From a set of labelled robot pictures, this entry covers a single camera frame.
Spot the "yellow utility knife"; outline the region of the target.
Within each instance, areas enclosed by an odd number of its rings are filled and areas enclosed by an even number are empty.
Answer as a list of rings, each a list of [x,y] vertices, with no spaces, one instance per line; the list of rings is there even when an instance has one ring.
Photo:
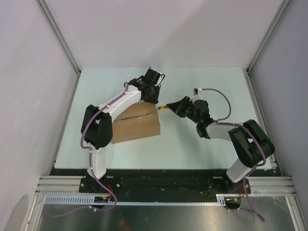
[[[158,110],[168,110],[168,107],[166,105],[161,105],[157,109]]]

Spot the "brown cardboard express box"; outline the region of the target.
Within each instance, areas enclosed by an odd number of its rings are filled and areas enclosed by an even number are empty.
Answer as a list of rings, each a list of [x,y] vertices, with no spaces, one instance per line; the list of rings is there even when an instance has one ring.
[[[113,122],[112,144],[161,134],[158,110],[152,103],[135,103]]]

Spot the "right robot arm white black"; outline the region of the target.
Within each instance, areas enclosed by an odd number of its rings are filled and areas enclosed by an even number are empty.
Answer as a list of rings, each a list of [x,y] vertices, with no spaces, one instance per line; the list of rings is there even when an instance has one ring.
[[[275,152],[275,146],[259,124],[250,119],[242,124],[214,120],[210,116],[208,102],[184,97],[180,101],[168,103],[167,108],[181,118],[188,118],[196,124],[201,138],[230,141],[238,156],[226,171],[222,188],[233,193],[239,188],[239,181],[248,176]]]

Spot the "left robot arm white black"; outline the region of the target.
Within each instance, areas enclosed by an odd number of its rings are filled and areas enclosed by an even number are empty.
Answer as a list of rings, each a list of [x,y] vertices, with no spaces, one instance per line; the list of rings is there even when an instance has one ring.
[[[89,105],[81,126],[80,146],[89,150],[89,186],[95,192],[106,188],[106,147],[113,137],[113,122],[135,103],[157,104],[165,74],[148,69],[145,75],[124,83],[124,90],[99,106]]]

